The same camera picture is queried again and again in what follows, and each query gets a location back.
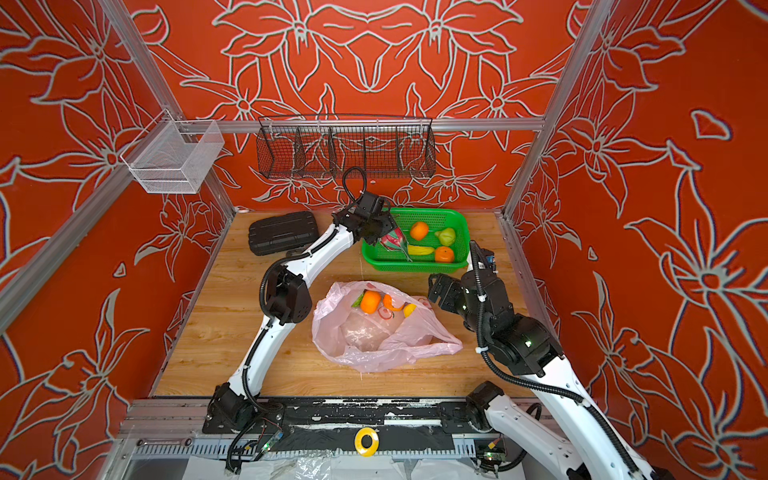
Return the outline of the pink dragon fruit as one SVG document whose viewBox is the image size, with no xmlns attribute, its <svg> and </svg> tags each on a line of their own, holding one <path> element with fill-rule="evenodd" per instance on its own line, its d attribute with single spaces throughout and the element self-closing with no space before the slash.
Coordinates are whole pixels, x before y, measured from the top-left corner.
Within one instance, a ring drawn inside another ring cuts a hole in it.
<svg viewBox="0 0 768 480">
<path fill-rule="evenodd" d="M 407 240 L 398 226 L 395 226 L 390 232 L 382 236 L 379 240 L 379 244 L 388 251 L 399 252 L 404 256 L 406 261 L 412 261 L 408 251 Z"/>
</svg>

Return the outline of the yellow green pear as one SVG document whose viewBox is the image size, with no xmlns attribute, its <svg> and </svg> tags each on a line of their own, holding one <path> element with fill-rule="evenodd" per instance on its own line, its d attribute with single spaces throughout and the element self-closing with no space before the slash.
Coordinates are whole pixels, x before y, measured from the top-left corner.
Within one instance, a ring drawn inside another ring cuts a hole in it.
<svg viewBox="0 0 768 480">
<path fill-rule="evenodd" d="M 456 231 L 453 228 L 446 227 L 435 233 L 441 246 L 451 247 L 457 240 Z"/>
</svg>

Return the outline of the yellow lemon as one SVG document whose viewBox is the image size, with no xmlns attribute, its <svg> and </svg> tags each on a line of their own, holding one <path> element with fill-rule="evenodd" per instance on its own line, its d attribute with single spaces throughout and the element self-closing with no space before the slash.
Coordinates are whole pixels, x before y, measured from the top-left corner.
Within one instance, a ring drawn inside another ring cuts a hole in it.
<svg viewBox="0 0 768 480">
<path fill-rule="evenodd" d="M 417 306 L 415 304 L 407 304 L 403 308 L 403 315 L 405 318 L 410 317 L 414 311 L 417 309 Z"/>
</svg>

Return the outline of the small orange tangerine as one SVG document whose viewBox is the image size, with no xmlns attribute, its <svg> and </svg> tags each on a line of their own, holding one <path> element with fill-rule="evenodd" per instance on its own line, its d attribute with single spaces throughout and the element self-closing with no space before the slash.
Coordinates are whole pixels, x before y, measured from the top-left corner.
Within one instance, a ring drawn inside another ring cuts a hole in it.
<svg viewBox="0 0 768 480">
<path fill-rule="evenodd" d="M 401 300 L 394 299 L 389 294 L 385 294 L 382 299 L 382 305 L 391 312 L 398 312 L 403 310 L 405 303 Z"/>
</svg>

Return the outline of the pink plastic bag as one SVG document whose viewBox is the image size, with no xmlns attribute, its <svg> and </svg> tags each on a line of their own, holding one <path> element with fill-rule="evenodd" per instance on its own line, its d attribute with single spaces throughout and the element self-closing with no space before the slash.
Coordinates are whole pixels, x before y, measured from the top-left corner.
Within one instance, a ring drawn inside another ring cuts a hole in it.
<svg viewBox="0 0 768 480">
<path fill-rule="evenodd" d="M 363 313 L 359 302 L 365 290 L 378 291 L 382 299 L 389 294 L 417 309 L 405 318 L 403 310 L 391 312 L 381 299 L 376 313 Z M 384 372 L 463 348 L 424 297 L 374 281 L 334 283 L 316 303 L 311 331 L 314 345 L 327 360 L 360 373 Z"/>
</svg>

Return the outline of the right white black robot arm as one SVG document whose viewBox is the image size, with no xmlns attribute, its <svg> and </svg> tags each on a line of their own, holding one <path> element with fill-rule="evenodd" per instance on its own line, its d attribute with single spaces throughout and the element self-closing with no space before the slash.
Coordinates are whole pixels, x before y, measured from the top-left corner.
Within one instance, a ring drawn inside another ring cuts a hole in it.
<svg viewBox="0 0 768 480">
<path fill-rule="evenodd" d="M 517 444 L 555 479 L 670 479 L 633 449 L 586 392 L 558 340 L 539 320 L 515 311 L 486 250 L 469 244 L 461 278 L 433 274 L 428 299 L 456 314 L 499 379 L 532 391 L 559 427 L 542 424 L 491 381 L 467 397 L 471 425 Z"/>
</svg>

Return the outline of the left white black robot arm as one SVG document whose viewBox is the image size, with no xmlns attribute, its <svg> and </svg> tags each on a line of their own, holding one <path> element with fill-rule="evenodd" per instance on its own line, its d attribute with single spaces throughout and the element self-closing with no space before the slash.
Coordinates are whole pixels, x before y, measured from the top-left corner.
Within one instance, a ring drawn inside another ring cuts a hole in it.
<svg viewBox="0 0 768 480">
<path fill-rule="evenodd" d="M 312 283 L 355 243 L 375 245 L 395 231 L 388 199 L 366 189 L 357 195 L 349 188 L 344 191 L 349 202 L 332 214 L 328 229 L 301 253 L 267 268 L 259 287 L 260 329 L 238 369 L 216 388 L 207 407 L 208 421 L 241 432 L 256 420 L 257 397 L 271 364 L 290 332 L 313 311 Z"/>
</svg>

